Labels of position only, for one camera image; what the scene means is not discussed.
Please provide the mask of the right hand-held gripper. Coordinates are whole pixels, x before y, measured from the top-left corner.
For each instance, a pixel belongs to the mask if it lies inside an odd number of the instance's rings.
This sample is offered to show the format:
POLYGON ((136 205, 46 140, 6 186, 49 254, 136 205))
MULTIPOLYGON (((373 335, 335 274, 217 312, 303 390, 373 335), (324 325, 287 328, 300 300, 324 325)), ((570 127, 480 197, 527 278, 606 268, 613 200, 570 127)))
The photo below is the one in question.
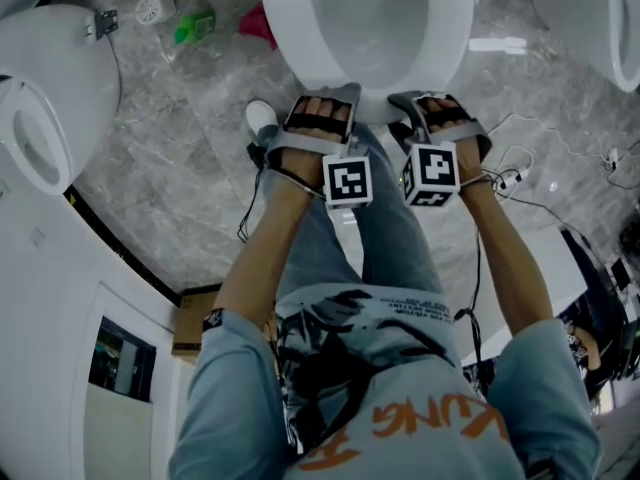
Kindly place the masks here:
POLYGON ((451 99, 450 94, 407 91, 390 94, 387 101, 400 110, 410 124, 401 121, 388 125, 392 137, 407 155, 401 181, 405 202, 413 207, 444 207, 466 184, 460 181, 457 144, 469 138, 476 140, 479 158, 485 159, 492 142, 479 121, 470 122, 440 132, 430 133, 425 114, 418 101, 423 97, 451 99))

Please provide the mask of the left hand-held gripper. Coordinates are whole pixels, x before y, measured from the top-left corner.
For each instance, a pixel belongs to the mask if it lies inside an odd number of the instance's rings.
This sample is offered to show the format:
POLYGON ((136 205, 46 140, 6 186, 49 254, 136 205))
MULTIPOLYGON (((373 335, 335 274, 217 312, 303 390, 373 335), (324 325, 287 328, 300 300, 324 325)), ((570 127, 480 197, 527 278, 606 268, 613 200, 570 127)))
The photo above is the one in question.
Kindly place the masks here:
POLYGON ((355 82, 339 87, 322 87, 318 98, 331 102, 334 111, 347 109, 347 118, 339 120, 291 110, 267 147, 267 168, 322 199, 329 209, 366 207, 373 201, 367 148, 353 138, 354 117, 361 91, 361 85, 355 82), (281 153, 284 149, 319 156, 324 185, 316 188, 283 168, 281 153))

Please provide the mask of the person's right hand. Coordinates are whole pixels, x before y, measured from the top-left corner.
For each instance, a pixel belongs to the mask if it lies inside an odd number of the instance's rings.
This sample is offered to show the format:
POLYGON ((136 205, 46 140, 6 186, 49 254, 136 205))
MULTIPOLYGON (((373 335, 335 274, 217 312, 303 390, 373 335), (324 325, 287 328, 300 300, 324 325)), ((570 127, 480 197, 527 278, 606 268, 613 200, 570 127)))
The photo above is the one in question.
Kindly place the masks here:
POLYGON ((430 133, 467 124, 470 118, 456 101, 424 97, 417 101, 430 133))

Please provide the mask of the person's left hand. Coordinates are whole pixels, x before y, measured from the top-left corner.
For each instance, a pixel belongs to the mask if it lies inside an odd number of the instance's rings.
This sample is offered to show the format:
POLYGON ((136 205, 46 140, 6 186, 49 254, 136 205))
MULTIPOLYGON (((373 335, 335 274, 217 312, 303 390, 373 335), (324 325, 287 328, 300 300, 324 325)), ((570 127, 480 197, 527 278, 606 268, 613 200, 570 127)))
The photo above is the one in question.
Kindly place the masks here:
POLYGON ((312 97, 300 101, 294 114, 304 115, 304 118, 297 118, 301 127, 289 125, 289 132, 341 143, 350 107, 332 99, 312 97))

